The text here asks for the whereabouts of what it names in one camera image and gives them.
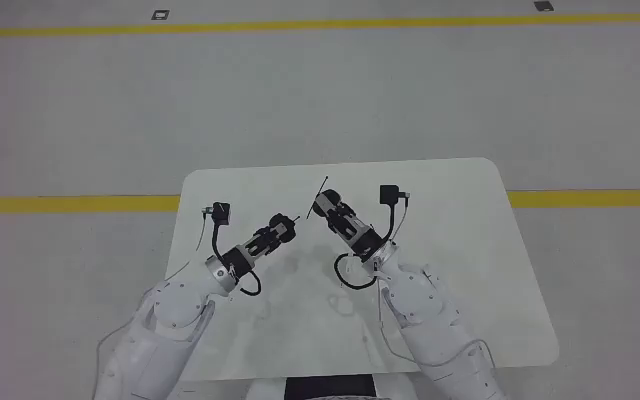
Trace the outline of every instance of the white table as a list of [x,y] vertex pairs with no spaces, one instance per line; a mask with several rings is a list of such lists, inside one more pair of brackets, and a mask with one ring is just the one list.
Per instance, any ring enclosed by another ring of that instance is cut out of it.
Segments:
[[[221,299],[182,380],[416,371],[391,355],[379,335],[375,286],[343,289],[333,272],[348,249],[323,219],[305,216],[325,176],[358,216],[382,235],[388,208],[378,204],[380,184],[411,193],[407,219],[396,238],[410,263],[442,270],[462,315],[484,338],[500,367],[548,365],[558,342],[495,165],[486,159],[397,161],[200,170],[184,182],[167,275],[193,259],[181,279],[206,273],[196,260],[211,254],[208,221],[198,255],[193,250],[201,208],[231,203],[231,225],[219,248],[245,242],[278,213],[301,216],[298,236],[258,261],[262,294],[234,292]],[[401,215],[401,204],[397,207]],[[357,266],[348,276],[366,277]],[[241,281],[255,289],[250,276]],[[409,354],[384,308],[391,345]]]

